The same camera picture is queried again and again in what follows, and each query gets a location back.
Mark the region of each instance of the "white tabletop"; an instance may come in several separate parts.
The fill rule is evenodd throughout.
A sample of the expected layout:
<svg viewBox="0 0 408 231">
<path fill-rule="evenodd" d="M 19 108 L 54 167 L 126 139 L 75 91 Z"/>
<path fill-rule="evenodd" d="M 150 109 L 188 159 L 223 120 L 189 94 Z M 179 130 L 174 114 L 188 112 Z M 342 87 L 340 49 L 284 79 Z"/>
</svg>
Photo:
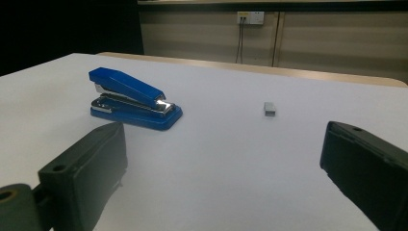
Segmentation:
<svg viewBox="0 0 408 231">
<path fill-rule="evenodd" d="M 165 132 L 125 125 L 124 187 L 95 230 L 375 230 L 319 168 L 325 126 L 408 150 L 406 88 L 73 54 L 0 77 L 0 186 L 34 187 L 41 167 L 109 122 L 89 114 L 99 66 L 162 90 L 184 115 Z"/>
</svg>

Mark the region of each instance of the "stapler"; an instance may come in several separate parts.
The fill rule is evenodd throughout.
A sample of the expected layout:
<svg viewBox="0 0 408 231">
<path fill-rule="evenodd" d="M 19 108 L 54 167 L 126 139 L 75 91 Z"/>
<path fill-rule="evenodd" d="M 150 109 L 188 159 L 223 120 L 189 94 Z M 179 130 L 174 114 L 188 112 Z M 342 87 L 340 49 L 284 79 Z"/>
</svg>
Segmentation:
<svg viewBox="0 0 408 231">
<path fill-rule="evenodd" d="M 121 71 L 104 67 L 89 73 L 100 97 L 91 103 L 90 114 L 155 130 L 167 130 L 183 111 L 167 103 L 165 94 Z"/>
</svg>

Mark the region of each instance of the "stapler handle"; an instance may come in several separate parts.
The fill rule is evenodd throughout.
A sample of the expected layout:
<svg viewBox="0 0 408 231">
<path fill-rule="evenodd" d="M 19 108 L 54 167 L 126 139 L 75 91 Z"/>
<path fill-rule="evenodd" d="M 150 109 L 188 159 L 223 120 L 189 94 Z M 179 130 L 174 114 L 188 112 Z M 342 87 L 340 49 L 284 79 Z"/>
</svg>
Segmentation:
<svg viewBox="0 0 408 231">
<path fill-rule="evenodd" d="M 103 88 L 123 94 L 151 108 L 156 108 L 156 100 L 166 99 L 161 90 L 118 70 L 99 67 L 89 73 L 89 79 Z"/>
</svg>

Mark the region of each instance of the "beige wall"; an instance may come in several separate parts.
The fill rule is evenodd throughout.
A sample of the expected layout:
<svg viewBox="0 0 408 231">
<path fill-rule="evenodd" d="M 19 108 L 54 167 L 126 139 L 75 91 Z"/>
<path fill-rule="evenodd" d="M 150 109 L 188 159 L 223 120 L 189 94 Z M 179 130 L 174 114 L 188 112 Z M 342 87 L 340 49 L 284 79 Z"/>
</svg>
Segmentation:
<svg viewBox="0 0 408 231">
<path fill-rule="evenodd" d="M 146 55 L 235 62 L 236 13 L 141 13 L 140 23 Z M 243 63 L 408 83 L 408 13 L 266 13 L 244 28 Z"/>
</svg>

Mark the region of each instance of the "small metallic block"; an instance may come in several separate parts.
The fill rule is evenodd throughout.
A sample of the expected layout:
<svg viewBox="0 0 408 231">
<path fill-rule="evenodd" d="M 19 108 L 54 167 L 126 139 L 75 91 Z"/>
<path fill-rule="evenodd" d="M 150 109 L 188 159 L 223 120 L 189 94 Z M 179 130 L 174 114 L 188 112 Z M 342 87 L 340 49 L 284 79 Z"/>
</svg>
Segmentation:
<svg viewBox="0 0 408 231">
<path fill-rule="evenodd" d="M 264 110 L 265 110 L 265 116 L 275 116 L 276 115 L 275 106 L 271 102 L 265 102 Z"/>
</svg>

